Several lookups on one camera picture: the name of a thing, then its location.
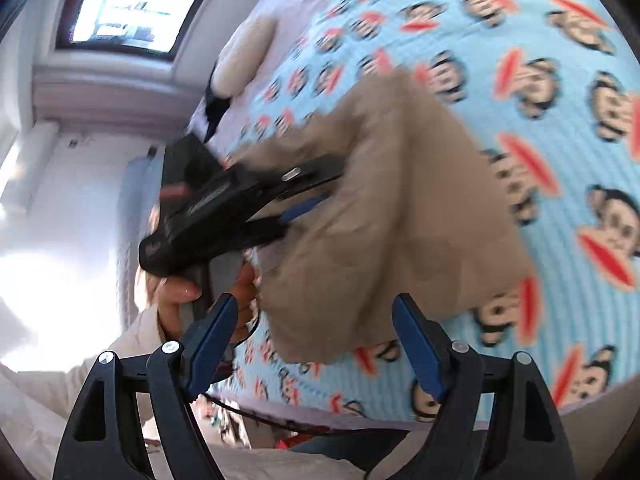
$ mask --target blue bedsheet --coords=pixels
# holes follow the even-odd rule
[[[637,374],[640,67],[604,7],[335,0],[255,100],[239,144],[286,135],[291,124],[331,111],[364,73],[398,65],[476,138],[536,264],[513,290],[445,322],[450,337],[501,357],[526,349],[559,407]],[[406,422],[438,410],[395,342],[329,366],[288,365],[263,317],[237,366],[235,378],[217,386],[221,396],[292,420],[354,427],[369,423],[352,415]],[[479,418],[489,413],[483,399]]]

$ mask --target beige towel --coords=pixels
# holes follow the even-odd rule
[[[286,362],[329,363],[396,338],[390,313],[401,292],[427,318],[443,320],[530,275],[478,148],[404,70],[367,75],[331,114],[255,144],[239,160],[284,170],[326,153],[348,160],[332,197],[261,252],[261,305]]]

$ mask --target person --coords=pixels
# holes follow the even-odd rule
[[[181,187],[165,188],[161,199],[170,200],[184,194]],[[250,305],[257,295],[254,281],[254,268],[244,264],[229,290],[238,301],[239,310],[232,342],[248,335],[246,324],[252,318]],[[121,359],[152,353],[164,342],[180,339],[185,329],[180,322],[180,305],[201,295],[197,286],[179,276],[162,279],[149,276],[147,283],[154,290],[151,305],[140,312],[133,325],[110,346]],[[36,480],[52,478],[66,419],[95,360],[96,357],[89,358],[66,373],[16,373],[0,364],[0,430]],[[148,396],[138,395],[138,409],[141,424],[152,418]],[[220,446],[210,446],[210,450],[226,478],[252,478],[252,471],[256,470],[262,471],[265,478],[284,480],[298,478],[300,470],[304,470],[310,480],[355,480],[363,475],[350,462],[324,456],[322,450],[319,454]],[[157,480],[171,478],[161,450],[151,452],[150,461]]]

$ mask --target black cable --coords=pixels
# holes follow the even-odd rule
[[[215,405],[223,408],[224,410],[229,410],[230,412],[236,413],[241,416],[245,416],[254,420],[255,422],[260,422],[261,424],[266,424],[267,426],[272,426],[274,428],[279,428],[285,431],[291,431],[292,433],[302,433],[308,434],[311,436],[337,436],[337,435],[345,435],[345,434],[356,434],[356,433],[369,433],[371,431],[387,431],[385,428],[365,428],[363,430],[332,430],[331,428],[326,428],[326,430],[315,430],[309,426],[297,426],[295,423],[293,424],[281,424],[279,422],[273,422],[272,420],[267,420],[266,418],[262,418],[259,415],[255,415],[255,413],[249,413],[244,410],[240,410],[239,408],[232,408],[228,404],[225,404],[221,400],[211,397],[209,394],[202,394],[204,397],[209,399]]]
[[[249,335],[247,337],[245,337],[244,339],[242,339],[241,341],[238,341],[235,345],[234,348],[238,348],[238,346],[240,346],[242,343],[244,343],[245,341],[247,341],[254,333],[256,330],[258,330],[258,325],[260,325],[260,310],[258,311],[257,316],[255,317],[255,323],[254,325],[251,327],[251,330],[249,330]]]

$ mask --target human hand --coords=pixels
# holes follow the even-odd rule
[[[184,184],[167,186],[160,191],[161,202],[168,200],[180,200],[190,193]],[[180,339],[184,333],[184,327],[180,322],[180,305],[197,300],[202,291],[189,280],[180,276],[169,278],[156,278],[155,303],[158,306],[158,323],[169,339]],[[255,270],[250,264],[244,264],[236,282],[229,291],[238,302],[238,324],[231,342],[237,343],[249,335],[246,324],[251,321],[253,313],[251,303],[257,297],[257,288],[254,284]]]

